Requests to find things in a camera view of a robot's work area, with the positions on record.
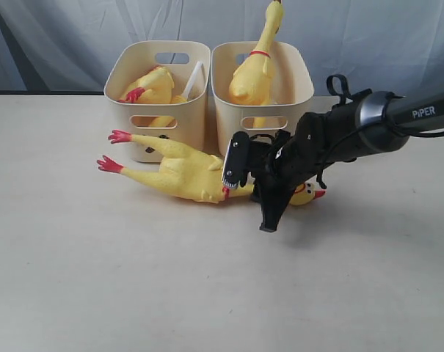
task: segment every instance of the storage basket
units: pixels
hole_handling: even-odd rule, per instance
[[[234,133],[274,135],[277,130],[295,132],[296,124],[309,109],[314,88],[300,52],[287,43],[274,42],[269,52],[275,67],[272,100],[269,106],[241,106],[229,102],[228,89],[233,73],[257,42],[234,42],[217,46],[212,52],[211,85],[214,92],[219,151],[225,156]],[[268,117],[263,128],[254,129],[254,117]]]
[[[186,62],[176,60],[175,63],[175,57],[189,57],[189,59]],[[136,104],[117,101],[131,82],[148,73],[156,65],[169,68],[175,82],[172,95],[180,95],[198,61],[203,65],[187,103]],[[210,64],[210,48],[202,43],[149,40],[127,47],[117,60],[104,87],[104,95],[115,116],[116,129],[172,139],[202,150]],[[174,117],[175,121],[167,127],[148,127],[154,117],[168,115]],[[162,159],[159,152],[137,143],[128,143],[125,147],[128,148],[129,157],[135,161],[158,163]]]

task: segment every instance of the white tabletop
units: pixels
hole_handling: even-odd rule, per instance
[[[444,351],[444,138],[329,168],[268,234],[99,172],[157,169],[104,99],[0,96],[0,352]]]

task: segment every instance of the gray backdrop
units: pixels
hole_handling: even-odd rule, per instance
[[[52,90],[102,90],[140,40],[256,40],[269,0],[0,0],[0,13]],[[444,0],[284,0],[277,40],[302,53],[316,94],[332,73],[352,90],[400,94],[444,81]],[[16,87],[0,53],[0,88]]]

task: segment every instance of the chicken beak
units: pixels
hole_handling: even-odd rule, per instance
[[[315,191],[315,196],[313,199],[318,199],[321,198],[322,196],[324,196],[326,194],[326,191]]]

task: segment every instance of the robotic arm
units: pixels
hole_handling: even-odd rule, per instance
[[[334,78],[342,92],[335,91]],[[261,204],[260,230],[274,232],[288,202],[301,183],[316,176],[322,188],[323,171],[337,162],[390,153],[401,149],[411,136],[435,138],[444,129],[444,85],[428,88],[409,97],[392,92],[349,92],[346,77],[327,79],[331,95],[340,103],[326,114],[307,113],[293,136],[280,130],[275,136],[237,132],[228,145],[223,183],[228,188],[244,186],[250,173],[255,179],[251,199]],[[259,142],[268,137],[271,143]]]

